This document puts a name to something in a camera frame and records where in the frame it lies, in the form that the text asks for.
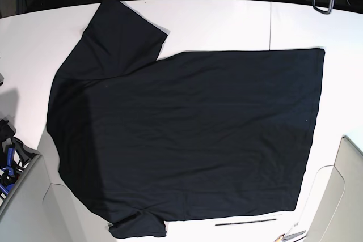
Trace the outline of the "black T-shirt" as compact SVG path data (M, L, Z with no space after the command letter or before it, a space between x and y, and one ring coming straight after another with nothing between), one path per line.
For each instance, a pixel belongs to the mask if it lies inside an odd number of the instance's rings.
M59 174L113 237L166 222L296 208L322 91L323 49L182 52L103 0L54 76Z

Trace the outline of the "grey panel left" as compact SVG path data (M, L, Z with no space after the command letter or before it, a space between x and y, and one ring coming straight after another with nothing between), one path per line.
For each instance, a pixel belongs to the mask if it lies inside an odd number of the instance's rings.
M77 241L49 179L45 161L36 155L1 204L1 241Z

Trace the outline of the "grey panel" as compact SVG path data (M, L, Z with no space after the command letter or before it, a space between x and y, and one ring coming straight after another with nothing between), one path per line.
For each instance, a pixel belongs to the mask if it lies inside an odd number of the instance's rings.
M305 241L362 242L362 151L342 137Z
M45 161L36 155L1 204L1 241L77 241L49 179Z

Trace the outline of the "blue black clamps pile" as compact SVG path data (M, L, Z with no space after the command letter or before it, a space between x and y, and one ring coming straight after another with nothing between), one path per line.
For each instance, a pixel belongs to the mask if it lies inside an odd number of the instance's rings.
M9 196L27 165L36 156L15 137L8 120L1 119L1 200Z

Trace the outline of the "grey panel right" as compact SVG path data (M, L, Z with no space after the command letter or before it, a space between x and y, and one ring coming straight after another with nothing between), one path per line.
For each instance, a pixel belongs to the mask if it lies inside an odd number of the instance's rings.
M305 241L362 242L362 151L342 137Z

